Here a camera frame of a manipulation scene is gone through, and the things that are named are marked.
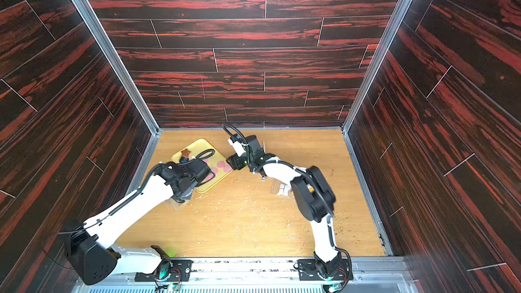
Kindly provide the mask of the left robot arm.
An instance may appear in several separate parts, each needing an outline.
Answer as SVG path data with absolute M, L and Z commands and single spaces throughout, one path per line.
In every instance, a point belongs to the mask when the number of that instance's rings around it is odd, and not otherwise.
M 184 203 L 193 190 L 214 179 L 206 163 L 215 154 L 206 149 L 193 159 L 155 165 L 142 184 L 124 198 L 84 222 L 65 226 L 65 255 L 81 280 L 88 286 L 111 275 L 143 273 L 155 281 L 166 281 L 172 274 L 168 254 L 157 245 L 125 248 L 116 245 L 119 237 L 144 215 L 171 199 Z

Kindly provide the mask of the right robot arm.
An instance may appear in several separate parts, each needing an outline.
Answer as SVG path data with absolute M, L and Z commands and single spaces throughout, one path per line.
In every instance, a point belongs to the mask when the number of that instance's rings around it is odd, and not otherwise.
M 314 238 L 314 259 L 318 275 L 323 279 L 333 278 L 346 262 L 344 282 L 353 279 L 350 254 L 336 245 L 333 226 L 336 196 L 316 166 L 300 168 L 267 153 L 255 135 L 244 136 L 230 123 L 222 125 L 229 135 L 228 143 L 235 154 L 227 158 L 233 170 L 248 168 L 262 179 L 275 179 L 290 186 L 298 210 L 310 222 Z

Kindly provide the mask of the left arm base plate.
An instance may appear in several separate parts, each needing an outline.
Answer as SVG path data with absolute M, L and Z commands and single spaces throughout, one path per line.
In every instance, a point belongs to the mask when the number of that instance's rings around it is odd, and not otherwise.
M 134 281 L 152 284 L 188 282 L 192 265 L 193 261 L 189 259 L 171 260 L 169 264 L 163 261 L 151 274 L 137 273 Z

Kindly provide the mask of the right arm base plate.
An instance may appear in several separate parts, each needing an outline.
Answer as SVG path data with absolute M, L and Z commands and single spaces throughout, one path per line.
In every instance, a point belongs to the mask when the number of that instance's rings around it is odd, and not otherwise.
M 293 265 L 301 282 L 325 282 L 344 281 L 349 271 L 347 259 L 341 259 L 338 263 L 329 264 L 319 262 L 316 259 L 298 259 Z

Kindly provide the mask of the yellow tray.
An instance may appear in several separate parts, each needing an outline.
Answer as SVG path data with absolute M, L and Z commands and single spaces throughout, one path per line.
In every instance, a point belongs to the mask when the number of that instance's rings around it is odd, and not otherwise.
M 171 161 L 181 164 L 198 158 L 201 162 L 194 161 L 189 164 L 189 166 L 192 166 L 193 170 L 195 170 L 196 166 L 204 166 L 210 170 L 206 178 L 202 181 L 202 184 L 195 188 L 198 193 L 205 193 L 210 190 L 232 172 L 232 168 L 230 172 L 224 172 L 222 169 L 217 167 L 218 162 L 226 162 L 226 159 L 215 147 L 203 138 L 196 140 L 184 149 L 190 150 L 190 158 L 187 159 L 186 157 L 181 156 L 180 152 L 183 150 L 182 149 L 171 156 Z

